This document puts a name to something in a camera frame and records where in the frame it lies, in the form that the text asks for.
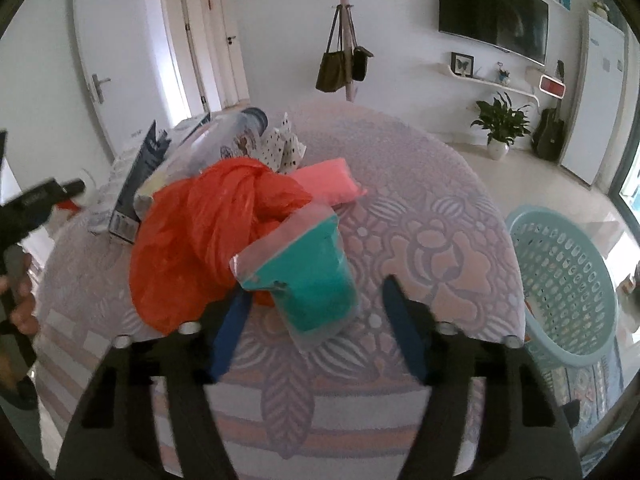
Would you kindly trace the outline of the person's left hand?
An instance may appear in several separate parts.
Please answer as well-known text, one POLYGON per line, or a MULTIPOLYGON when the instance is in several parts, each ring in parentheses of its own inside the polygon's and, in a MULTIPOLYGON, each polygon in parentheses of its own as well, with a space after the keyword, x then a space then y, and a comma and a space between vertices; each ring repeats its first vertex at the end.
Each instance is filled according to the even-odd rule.
MULTIPOLYGON (((10 322, 18 329, 18 331, 32 338, 38 333, 39 323, 36 319, 35 297, 32 293, 32 280, 25 274, 18 284, 18 299, 16 308, 10 314, 10 322)), ((1 388, 9 391, 9 393, 18 393, 18 382, 21 377, 13 369, 10 358, 6 350, 1 350, 1 388)))

